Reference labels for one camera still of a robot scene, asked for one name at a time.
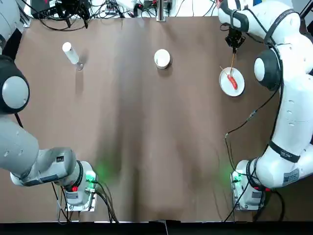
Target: black cable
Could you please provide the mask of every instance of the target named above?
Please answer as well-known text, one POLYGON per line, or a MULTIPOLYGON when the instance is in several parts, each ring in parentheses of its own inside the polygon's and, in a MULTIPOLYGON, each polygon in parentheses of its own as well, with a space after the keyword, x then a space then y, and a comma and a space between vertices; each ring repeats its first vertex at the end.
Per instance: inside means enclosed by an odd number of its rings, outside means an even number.
POLYGON ((231 165, 231 168, 233 169, 233 171, 237 172, 239 175, 244 175, 247 176, 244 173, 239 173, 238 171, 236 171, 236 168, 234 167, 234 159, 233 159, 233 154, 232 154, 232 150, 231 150, 231 145, 229 143, 229 148, 228 148, 228 144, 227 144, 227 139, 225 138, 225 144, 226 144, 226 148, 227 148, 227 154, 228 154, 228 159, 231 165))
POLYGON ((97 16, 99 16, 102 12, 105 12, 105 10, 104 10, 104 11, 101 11, 102 7, 105 6, 105 5, 107 6, 108 3, 109 3, 109 2, 108 2, 107 0, 105 0, 101 5, 99 5, 98 10, 96 10, 95 13, 92 13, 92 15, 90 16, 90 18, 92 18, 92 17, 98 18, 97 16))
POLYGON ((180 8, 181 8, 181 5, 184 3, 184 1, 185 1, 185 0, 182 0, 182 2, 181 2, 180 6, 179 6, 179 8, 178 8, 178 11, 177 11, 175 17, 178 15, 178 12, 179 12, 179 10, 180 10, 180 8))
POLYGON ((149 12, 148 10, 146 10, 146 9, 143 9, 143 10, 141 11, 141 17, 143 18, 142 13, 144 13, 145 11, 148 12, 148 15, 149 15, 150 18, 151 18, 152 16, 151 16, 150 12, 149 12))
POLYGON ((216 8, 216 4, 215 4, 215 6, 214 6, 214 8, 213 8, 213 10, 212 10, 212 12, 211 12, 211 16, 213 16, 213 12, 214 12, 214 9, 216 8))
POLYGON ((306 6, 302 9, 302 11, 300 12, 300 15, 305 11, 305 9, 308 7, 308 5, 311 3, 311 1, 312 1, 312 0, 310 0, 310 1, 306 4, 306 6))
MULTIPOLYGON (((53 188, 53 191, 54 191, 54 195, 57 198, 57 200, 59 201, 59 197, 57 195, 57 192, 55 190, 55 187, 54 187, 53 183, 51 183, 51 185, 52 185, 52 188, 53 188)), ((68 223, 68 217, 65 215, 64 211, 62 210, 62 208, 60 208, 60 210, 61 210, 62 214, 64 215, 65 219, 67 219, 67 223, 68 223)))
POLYGON ((61 193, 61 199, 60 199, 60 207, 59 207, 59 215, 58 215, 58 222, 60 223, 60 215, 61 215, 61 206, 62 206, 62 199, 63 199, 63 193, 61 193))
POLYGON ((20 116, 18 115, 18 113, 14 114, 14 116, 15 116, 16 121, 18 122, 19 126, 20 126, 21 128, 24 128, 24 127, 23 127, 23 124, 22 124, 22 122, 21 122, 20 116))
POLYGON ((92 4, 92 1, 91 1, 91 6, 93 6, 93 7, 102 7, 103 4, 101 4, 101 5, 93 5, 93 4, 92 4))
POLYGON ((107 205, 107 208, 108 210, 110 211, 112 217, 113 217, 113 220, 116 222, 116 223, 119 223, 118 220, 116 219, 116 217, 113 215, 112 213, 112 210, 110 208, 110 206, 108 205, 108 201, 105 199, 105 197, 98 191, 95 192, 99 197, 101 197, 101 199, 104 201, 104 203, 107 205))
POLYGON ((225 140, 225 144, 226 144, 226 147, 227 147, 228 158, 229 158, 230 165, 231 165, 231 167, 232 167, 232 169, 233 169, 234 171, 236 171, 236 169, 235 169, 235 167, 234 167, 234 165, 233 165, 233 161, 234 161, 234 160, 233 160, 232 155, 230 154, 229 147, 228 147, 228 144, 227 144, 227 136, 228 136, 229 134, 231 134, 232 132, 235 132, 235 131, 239 130, 239 129, 242 128, 244 125, 246 125, 247 122, 250 121, 250 120, 253 118, 253 116, 254 116, 260 109, 262 109, 265 105, 267 105, 267 103, 275 96, 275 94, 278 92, 278 90, 279 90, 279 87, 276 89, 276 91, 275 91, 259 108, 257 108, 256 110, 254 110, 254 111, 249 115, 249 117, 248 117, 240 126, 238 126, 237 128, 235 128, 235 129, 233 129, 233 130, 231 130, 231 131, 229 131, 229 132, 227 132, 227 133, 225 134, 224 140, 225 140))
POLYGON ((67 207, 67 197, 65 195, 65 192, 64 192, 64 189, 61 187, 61 190, 62 190, 62 194, 64 196, 64 200, 65 200, 65 208, 66 208, 66 211, 67 211, 67 216, 66 216, 66 219, 67 219, 67 222, 70 222, 69 219, 68 219, 68 207, 67 207))
MULTIPOLYGON (((268 31, 264 28, 264 26, 261 24, 261 22, 259 21, 259 19, 257 18, 257 16, 254 14, 253 11, 251 11, 251 9, 249 8, 245 8, 244 11, 249 11, 253 17, 255 18, 255 20, 257 21, 257 23, 259 24, 259 26, 264 30, 265 34, 268 33, 268 31)), ((272 36, 270 36, 270 39, 272 40, 272 44, 276 45, 276 42, 273 40, 272 36)))
POLYGON ((109 202, 109 204, 110 204, 111 212, 112 212, 112 217, 115 218, 115 220, 117 220, 117 217, 116 217, 116 215, 115 215, 115 211, 114 211, 114 208, 113 208, 113 199, 112 199, 112 195, 111 195, 111 192, 110 192, 110 190, 109 190, 109 187, 108 187, 106 184, 104 184, 104 185, 106 186, 108 192, 109 192, 110 197, 108 197, 106 191, 104 190, 104 188, 103 188, 103 186, 102 186, 102 184, 101 184, 100 182, 98 182, 98 181, 93 181, 93 183, 98 184, 98 185, 101 187, 101 189, 102 189, 102 191, 103 191, 103 193, 104 193, 105 199, 106 199, 106 200, 109 202))
POLYGON ((258 211, 257 213, 261 210, 261 205, 262 205, 262 200, 263 200, 263 197, 264 197, 264 190, 261 192, 261 197, 260 197, 260 202, 259 202, 259 206, 258 206, 258 211))
POLYGON ((39 11, 37 11, 35 8, 33 8, 31 5, 29 5, 27 2, 25 2, 25 0, 21 0, 23 3, 25 3, 25 5, 27 5, 30 9, 32 9, 33 11, 35 11, 37 14, 39 15, 42 15, 44 17, 46 17, 47 19, 50 19, 50 20, 53 20, 53 21, 65 21, 65 20, 69 20, 73 15, 70 15, 66 18, 54 18, 54 17, 50 17, 50 16, 47 16, 39 11))
POLYGON ((279 219, 278 221, 283 221, 284 217, 285 217, 285 201, 284 201, 284 198, 283 196, 276 190, 272 191, 272 193, 276 194, 278 197, 279 197, 279 200, 282 204, 282 210, 280 212, 280 215, 279 215, 279 219))
POLYGON ((170 3, 170 2, 168 2, 168 3, 167 3, 166 8, 167 8, 167 14, 168 14, 168 16, 170 16, 170 13, 171 13, 171 8, 172 8, 172 6, 171 6, 171 3, 170 3))
POLYGON ((252 35, 250 35, 249 33, 246 33, 246 35, 249 37, 249 38, 251 38, 253 41, 255 41, 255 42, 257 42, 257 43, 264 43, 264 42, 261 42, 261 41, 259 41, 259 40, 257 40, 257 39, 255 39, 252 35))
POLYGON ((211 2, 212 2, 212 5, 211 5, 210 9, 203 16, 205 16, 207 13, 209 13, 210 10, 212 9, 212 7, 214 6, 215 2, 214 1, 211 1, 211 2))
POLYGON ((226 31, 229 31, 229 27, 228 28, 226 28, 226 29, 222 29, 222 24, 220 25, 220 31, 223 31, 223 32, 226 32, 226 31))
POLYGON ((252 218, 253 222, 257 222, 258 221, 258 219, 260 218, 262 212, 264 211, 264 209, 266 208, 267 204, 269 203, 270 195, 265 195, 265 193, 266 192, 262 191, 261 200, 260 200, 260 203, 259 203, 258 211, 252 218), (265 196, 265 201, 264 201, 263 206, 261 207, 261 202, 262 202, 263 196, 265 196))
POLYGON ((194 17, 195 16, 195 13, 194 13, 194 0, 192 0, 192 2, 191 2, 191 9, 192 9, 192 17, 194 17))
POLYGON ((51 30, 53 30, 53 31, 66 31, 66 29, 69 28, 68 26, 65 27, 65 28, 53 28, 53 27, 48 26, 48 25, 43 21, 43 19, 39 19, 39 21, 40 21, 45 27, 47 27, 47 28, 49 28, 49 29, 51 29, 51 30))
MULTIPOLYGON (((104 193, 104 195, 105 195, 105 199, 108 201, 108 197, 107 197, 107 194, 105 193, 104 188, 102 187, 102 185, 101 185, 99 182, 96 182, 96 183, 97 183, 98 185, 100 185, 100 187, 101 187, 101 189, 102 189, 102 191, 103 191, 103 193, 104 193)), ((111 206, 111 208, 112 208, 112 212, 115 213, 114 210, 113 210, 112 200, 111 200, 109 203, 110 203, 110 206, 111 206)), ((112 215, 111 215, 111 213, 110 213, 109 207, 108 207, 108 215, 109 215, 110 223, 112 223, 112 215)))

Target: white plate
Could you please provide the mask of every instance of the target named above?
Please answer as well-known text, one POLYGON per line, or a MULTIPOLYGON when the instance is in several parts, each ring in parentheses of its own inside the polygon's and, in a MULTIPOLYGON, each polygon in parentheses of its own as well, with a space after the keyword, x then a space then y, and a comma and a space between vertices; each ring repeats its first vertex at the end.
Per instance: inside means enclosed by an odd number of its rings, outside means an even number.
POLYGON ((235 90, 231 82, 227 78, 227 74, 230 74, 230 67, 223 69, 220 74, 220 86, 221 89, 230 96, 239 96, 245 89, 245 80, 238 69, 233 68, 232 75, 236 80, 238 88, 235 90))

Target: brown table surface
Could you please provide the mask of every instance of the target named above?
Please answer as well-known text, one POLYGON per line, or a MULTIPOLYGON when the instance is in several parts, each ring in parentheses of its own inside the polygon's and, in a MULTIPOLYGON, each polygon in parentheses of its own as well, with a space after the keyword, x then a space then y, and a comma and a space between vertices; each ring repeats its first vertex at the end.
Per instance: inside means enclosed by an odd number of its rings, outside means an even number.
MULTIPOLYGON (((253 73, 264 47, 249 38, 234 62, 245 78, 245 91, 236 98, 222 92, 219 65, 230 66, 232 50, 219 27, 216 17, 180 17, 165 23, 93 20, 88 29, 56 32, 33 21, 16 59, 31 87, 20 115, 26 130, 41 149, 69 146, 78 159, 89 161, 108 183, 119 220, 226 218, 232 204, 224 134, 270 92, 253 73), (82 72, 62 51, 67 41, 86 62, 82 72), (154 64, 160 48, 173 58, 167 70, 154 64)), ((235 164, 262 154, 277 104, 275 96, 231 135, 235 164)), ((56 221, 50 184, 21 188, 11 183, 8 172, 1 170, 0 176, 0 222, 56 221)), ((310 182, 307 178, 281 190, 285 219, 312 219, 310 182)), ((279 212, 279 201, 271 199, 263 219, 275 220, 279 212)), ((251 214, 237 212, 236 218, 251 220, 251 214)), ((82 213, 81 220, 107 221, 104 203, 98 200, 96 212, 82 213)))

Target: cable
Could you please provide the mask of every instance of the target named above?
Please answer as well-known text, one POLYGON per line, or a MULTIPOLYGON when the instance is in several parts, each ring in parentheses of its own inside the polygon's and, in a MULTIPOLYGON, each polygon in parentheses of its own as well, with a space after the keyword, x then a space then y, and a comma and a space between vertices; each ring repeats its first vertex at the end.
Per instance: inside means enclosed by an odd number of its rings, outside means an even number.
MULTIPOLYGON (((264 32, 265 32, 266 34, 268 33, 268 31, 264 28, 264 26, 261 24, 261 22, 260 22, 259 19, 257 18, 257 16, 254 14, 254 12, 251 11, 251 9, 245 8, 244 11, 249 11, 249 12, 253 15, 253 17, 255 18, 255 20, 257 21, 257 23, 259 24, 259 26, 264 30, 264 32)), ((272 40, 272 43, 273 43, 274 45, 276 45, 276 42, 273 40, 272 36, 270 36, 270 39, 272 40)))
POLYGON ((65 192, 64 192, 64 189, 62 188, 61 186, 61 190, 62 190, 62 194, 64 196, 64 200, 65 200, 65 208, 66 208, 66 211, 67 211, 67 216, 66 216, 66 219, 67 219, 67 222, 70 222, 70 220, 68 219, 68 207, 67 207, 67 197, 65 195, 65 192))
POLYGON ((113 215, 112 213, 112 210, 110 208, 110 206, 108 205, 108 201, 105 199, 105 197, 98 191, 95 192, 99 197, 101 197, 101 199, 104 201, 104 203, 107 205, 107 208, 109 210, 109 212, 111 213, 112 217, 113 217, 113 220, 116 222, 116 223, 119 223, 118 220, 116 219, 116 217, 113 215))
POLYGON ((227 29, 222 29, 222 24, 220 25, 220 31, 223 31, 223 32, 226 32, 226 31, 229 31, 229 27, 227 29))
POLYGON ((146 9, 144 9, 144 10, 141 11, 141 17, 143 18, 142 13, 144 13, 145 11, 148 12, 148 15, 149 15, 150 18, 151 18, 152 16, 151 16, 150 12, 149 12, 148 10, 146 10, 146 9))
MULTIPOLYGON (((110 206, 111 206, 111 209, 112 209, 112 212, 115 214, 114 209, 113 209, 113 204, 112 204, 112 198, 110 198, 110 200, 109 200, 109 199, 108 199, 108 196, 107 196, 107 194, 106 194, 106 192, 105 192, 105 190, 104 190, 104 188, 102 187, 102 185, 101 185, 99 182, 97 182, 97 184, 100 185, 100 187, 101 187, 101 189, 102 189, 102 191, 103 191, 103 193, 104 193, 104 195, 105 195, 105 199, 106 199, 107 201, 109 201, 110 206)), ((108 215, 109 215, 110 223, 112 223, 112 215, 111 215, 111 213, 110 213, 109 207, 108 207, 108 215)))
POLYGON ((178 15, 178 12, 179 12, 179 10, 180 10, 180 8, 181 8, 181 5, 184 3, 184 1, 185 1, 185 0, 182 0, 182 2, 181 2, 180 6, 179 6, 179 8, 178 8, 178 11, 177 11, 175 17, 178 15))
POLYGON ((110 192, 109 187, 107 186, 107 184, 104 183, 106 189, 107 189, 108 192, 109 192, 109 196, 110 196, 110 197, 108 197, 106 191, 104 190, 104 188, 103 188, 103 186, 102 186, 102 184, 101 184, 100 182, 98 182, 98 181, 92 181, 92 183, 98 184, 98 185, 101 187, 101 189, 102 189, 102 191, 103 191, 103 194, 104 194, 104 196, 105 196, 105 199, 109 202, 109 205, 110 205, 109 207, 110 207, 111 211, 108 209, 109 216, 110 216, 110 214, 111 214, 112 218, 115 219, 115 220, 117 220, 117 217, 116 217, 116 215, 115 215, 115 211, 114 211, 114 208, 113 208, 113 199, 112 199, 112 195, 111 195, 111 192, 110 192))
POLYGON ((18 115, 18 113, 14 114, 14 116, 15 116, 16 121, 18 122, 19 126, 24 129, 23 124, 21 122, 21 119, 20 119, 20 116, 18 115))
MULTIPOLYGON (((57 195, 57 192, 55 191, 55 187, 54 187, 53 183, 51 183, 51 185, 52 185, 55 197, 57 198, 57 200, 59 200, 59 197, 57 195)), ((65 219, 67 219, 67 223, 68 223, 69 222, 68 216, 65 215, 64 211, 62 210, 62 208, 60 208, 60 210, 61 210, 62 214, 64 215, 65 219)))
POLYGON ((61 214, 61 206, 62 206, 62 199, 63 199, 63 193, 61 193, 61 200, 59 203, 59 200, 57 200, 58 206, 59 206, 59 215, 58 215, 58 222, 60 223, 60 214, 61 214))
POLYGON ((305 11, 305 9, 308 7, 308 5, 311 3, 312 0, 309 0, 309 2, 306 4, 306 6, 302 9, 300 12, 300 15, 305 11))
POLYGON ((229 149, 228 149, 228 144, 227 144, 227 139, 225 138, 225 144, 227 147, 227 153, 228 153, 228 159, 231 165, 231 168, 233 169, 233 171, 237 172, 239 175, 244 175, 247 176, 246 174, 243 173, 239 173, 238 171, 236 171, 236 168, 234 167, 234 159, 233 159, 233 154, 232 154, 232 150, 231 150, 231 145, 229 144, 229 149))
POLYGON ((235 131, 239 130, 239 129, 242 128, 244 125, 246 125, 247 122, 250 121, 250 120, 253 118, 253 116, 254 116, 260 109, 262 109, 265 105, 267 105, 267 103, 276 95, 276 93, 278 92, 278 90, 279 90, 279 87, 276 89, 276 91, 275 91, 259 108, 257 108, 256 110, 254 110, 254 111, 249 115, 249 117, 248 117, 240 126, 238 126, 237 128, 235 128, 235 129, 233 129, 233 130, 231 130, 231 131, 229 131, 229 132, 227 132, 227 133, 225 134, 224 140, 225 140, 225 144, 226 144, 226 147, 227 147, 228 158, 229 158, 230 165, 231 165, 231 167, 232 167, 232 169, 233 169, 234 171, 236 171, 236 169, 235 169, 235 167, 234 167, 234 165, 233 165, 233 161, 234 161, 234 160, 233 160, 232 154, 231 154, 230 151, 229 151, 229 147, 228 147, 228 144, 227 144, 227 136, 228 136, 229 134, 231 134, 232 132, 235 132, 235 131))
POLYGON ((278 191, 274 190, 274 191, 272 191, 272 193, 276 194, 279 197, 279 200, 282 204, 282 210, 280 212, 280 216, 278 219, 278 221, 281 222, 281 221, 283 221, 283 219, 285 217, 285 201, 283 199, 283 196, 278 191))
POLYGON ((210 9, 202 17, 204 17, 207 13, 209 13, 210 10, 212 9, 212 7, 214 6, 215 2, 214 1, 211 1, 211 2, 212 2, 212 5, 211 5, 210 9))
POLYGON ((215 4, 215 6, 214 6, 214 8, 213 8, 213 10, 212 10, 212 12, 211 12, 211 16, 213 16, 213 12, 214 12, 214 9, 216 8, 216 4, 215 4))
POLYGON ((74 29, 68 29, 68 27, 66 27, 66 28, 53 28, 53 27, 48 26, 42 19, 39 19, 39 21, 40 21, 45 27, 47 27, 47 28, 49 28, 49 29, 51 29, 51 30, 53 30, 53 31, 72 32, 72 31, 76 31, 76 30, 80 30, 80 29, 85 28, 85 25, 82 26, 82 27, 80 27, 80 28, 74 28, 74 29))
POLYGON ((167 8, 167 14, 168 14, 168 16, 170 16, 171 9, 172 9, 172 6, 171 6, 171 3, 170 3, 170 2, 167 3, 166 8, 167 8))
POLYGON ((253 222, 257 222, 258 219, 260 218, 262 212, 264 211, 264 209, 266 208, 267 204, 269 203, 269 199, 270 199, 270 196, 265 196, 265 201, 264 201, 264 204, 263 206, 261 207, 261 203, 262 203, 262 200, 263 200, 263 196, 265 195, 266 192, 262 191, 262 194, 261 194, 261 199, 260 199, 260 203, 259 203, 259 207, 258 207, 258 211, 257 213, 253 216, 252 218, 252 221, 253 222))
POLYGON ((192 9, 192 17, 195 16, 195 13, 194 13, 194 0, 192 0, 191 2, 191 9, 192 9))
POLYGON ((257 39, 255 39, 252 35, 250 35, 249 33, 246 33, 246 35, 249 37, 249 38, 251 38, 253 41, 255 41, 255 42, 257 42, 257 43, 264 43, 264 42, 261 42, 261 41, 259 41, 259 40, 257 40, 257 39))
POLYGON ((35 11, 37 14, 39 15, 42 15, 44 17, 46 17, 47 19, 50 19, 50 20, 54 20, 54 21, 65 21, 65 20, 69 20, 73 15, 70 15, 66 18, 54 18, 54 17, 50 17, 50 16, 47 16, 39 11, 37 11, 35 8, 33 8, 31 5, 29 5, 27 2, 25 2, 25 0, 21 0, 23 3, 25 3, 25 5, 27 5, 30 9, 32 9, 33 11, 35 11))

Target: green light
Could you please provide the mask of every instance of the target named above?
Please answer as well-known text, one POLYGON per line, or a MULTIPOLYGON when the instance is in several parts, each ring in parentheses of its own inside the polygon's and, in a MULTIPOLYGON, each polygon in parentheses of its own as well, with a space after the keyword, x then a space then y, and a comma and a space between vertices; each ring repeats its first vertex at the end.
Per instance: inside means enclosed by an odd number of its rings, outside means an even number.
POLYGON ((86 172, 86 181, 94 181, 96 179, 96 174, 92 170, 86 172))
POLYGON ((98 161, 95 168, 99 181, 105 182, 114 175, 113 167, 109 161, 98 161))

